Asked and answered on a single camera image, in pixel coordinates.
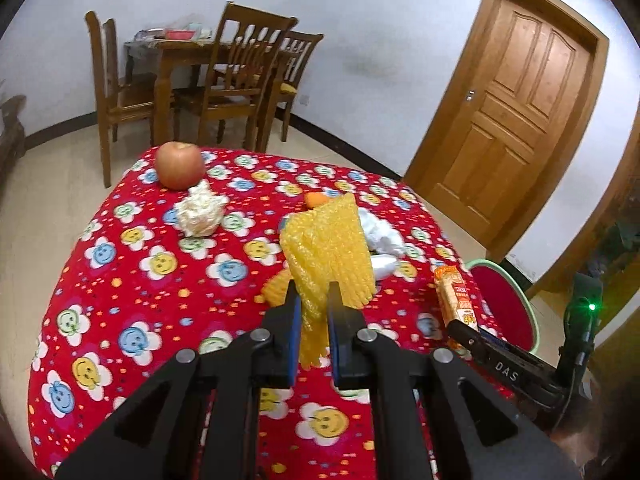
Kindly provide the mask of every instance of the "door frame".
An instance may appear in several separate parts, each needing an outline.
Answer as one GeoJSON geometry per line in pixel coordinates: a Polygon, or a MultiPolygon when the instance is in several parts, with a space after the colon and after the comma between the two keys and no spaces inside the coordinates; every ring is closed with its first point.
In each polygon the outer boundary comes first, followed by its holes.
{"type": "MultiPolygon", "coordinates": [[[[516,1],[524,2],[529,7],[534,7],[536,12],[539,12],[546,20],[553,25],[562,27],[563,31],[571,34],[574,40],[578,41],[590,53],[591,58],[587,66],[584,82],[576,99],[576,105],[569,115],[553,156],[540,173],[531,190],[523,197],[520,206],[505,222],[504,229],[500,232],[500,235],[495,237],[486,247],[487,257],[494,262],[500,262],[524,234],[549,197],[551,197],[566,168],[569,166],[591,119],[591,113],[600,92],[609,50],[609,39],[591,22],[560,0],[516,1]]],[[[499,4],[500,0],[482,0],[480,3],[471,32],[442,101],[407,172],[402,178],[406,184],[413,188],[420,183],[421,174],[425,166],[433,160],[437,148],[447,135],[447,126],[458,113],[460,103],[463,102],[468,90],[468,74],[472,72],[473,67],[480,61],[482,46],[486,35],[490,33],[490,25],[499,4]]]]}
{"type": "Polygon", "coordinates": [[[568,290],[574,274],[598,246],[606,230],[612,225],[610,210],[618,210],[631,191],[632,180],[640,176],[640,100],[631,134],[607,189],[584,223],[580,232],[562,252],[555,263],[527,289],[533,298],[540,290],[559,292],[568,290]]]}

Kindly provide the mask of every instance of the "screw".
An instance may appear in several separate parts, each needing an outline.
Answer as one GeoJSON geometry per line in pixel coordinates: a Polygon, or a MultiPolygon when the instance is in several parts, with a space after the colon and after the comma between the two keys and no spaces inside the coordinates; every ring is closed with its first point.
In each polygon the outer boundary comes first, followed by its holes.
{"type": "Polygon", "coordinates": [[[175,360],[183,365],[190,363],[195,358],[196,352],[191,350],[191,348],[183,348],[182,350],[178,350],[178,353],[175,355],[175,360]]]}
{"type": "Polygon", "coordinates": [[[439,363],[447,364],[453,361],[453,354],[446,348],[436,348],[433,351],[433,358],[439,363]]]}
{"type": "Polygon", "coordinates": [[[264,341],[267,341],[267,339],[271,337],[271,332],[269,332],[266,328],[256,328],[251,332],[250,337],[255,342],[262,343],[264,341]]]}
{"type": "Polygon", "coordinates": [[[358,333],[356,335],[358,336],[358,339],[360,339],[360,341],[371,343],[378,337],[378,332],[376,332],[375,330],[370,330],[369,328],[361,328],[360,330],[358,330],[358,333]]]}

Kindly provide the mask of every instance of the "red stool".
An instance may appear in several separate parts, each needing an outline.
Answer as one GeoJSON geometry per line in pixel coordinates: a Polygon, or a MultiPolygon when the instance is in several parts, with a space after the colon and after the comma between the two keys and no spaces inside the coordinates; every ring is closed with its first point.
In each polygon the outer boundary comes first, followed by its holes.
{"type": "Polygon", "coordinates": [[[466,267],[507,341],[535,352],[540,342],[538,322],[529,300],[515,280],[489,260],[474,260],[466,267]]]}

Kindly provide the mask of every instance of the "table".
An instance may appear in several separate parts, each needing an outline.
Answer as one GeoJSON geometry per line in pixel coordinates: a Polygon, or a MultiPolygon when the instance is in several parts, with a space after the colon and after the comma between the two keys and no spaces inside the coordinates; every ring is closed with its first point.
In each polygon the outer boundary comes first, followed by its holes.
{"type": "MultiPolygon", "coordinates": [[[[404,237],[401,267],[363,310],[370,328],[421,352],[443,345],[432,271],[447,263],[462,270],[479,325],[501,335],[455,250],[407,186],[327,164],[204,150],[212,189],[230,201],[211,237],[184,238],[174,203],[186,193],[158,184],[154,152],[127,170],[89,222],[45,314],[28,419],[35,463],[46,474],[179,349],[216,351],[260,325],[268,308],[260,289],[284,263],[278,226],[305,210],[310,190],[352,192],[404,237]],[[248,243],[256,240],[264,252],[252,251],[248,243]]],[[[329,364],[301,370],[293,389],[262,391],[258,462],[269,478],[375,477],[368,391],[335,390],[329,364]],[[313,424],[319,413],[331,417],[331,428],[313,424]]]]}
{"type": "MultiPolygon", "coordinates": [[[[169,110],[171,107],[171,74],[178,66],[191,66],[190,86],[197,86],[200,76],[200,67],[208,65],[211,60],[214,41],[194,40],[133,40],[124,44],[127,53],[125,82],[129,83],[133,78],[134,56],[133,50],[139,55],[158,54],[158,78],[154,87],[154,145],[158,146],[170,140],[169,134],[169,110]]],[[[228,44],[221,43],[218,50],[218,63],[225,63],[228,58],[228,44]]],[[[258,128],[253,147],[258,152],[264,153],[267,149],[271,123],[278,105],[280,86],[284,81],[284,73],[291,53],[279,51],[271,77],[267,81],[265,95],[258,111],[258,128]]]]}

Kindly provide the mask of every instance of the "green stool rim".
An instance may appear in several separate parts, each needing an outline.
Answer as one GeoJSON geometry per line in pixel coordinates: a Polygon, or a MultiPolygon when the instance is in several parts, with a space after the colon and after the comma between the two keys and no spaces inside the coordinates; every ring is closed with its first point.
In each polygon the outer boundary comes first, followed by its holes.
{"type": "Polygon", "coordinates": [[[479,258],[477,260],[472,260],[468,264],[465,264],[465,267],[471,271],[474,267],[489,267],[490,269],[495,270],[498,274],[500,274],[507,283],[511,285],[513,291],[518,295],[524,309],[527,311],[527,316],[529,316],[529,322],[531,323],[531,327],[533,329],[533,346],[528,350],[530,353],[535,354],[538,351],[538,347],[540,346],[540,327],[538,326],[538,320],[536,319],[536,315],[533,311],[533,307],[529,303],[529,300],[525,296],[524,292],[520,288],[520,286],[516,283],[516,281],[509,275],[509,273],[504,270],[500,265],[491,260],[485,260],[484,258],[479,258]]]}

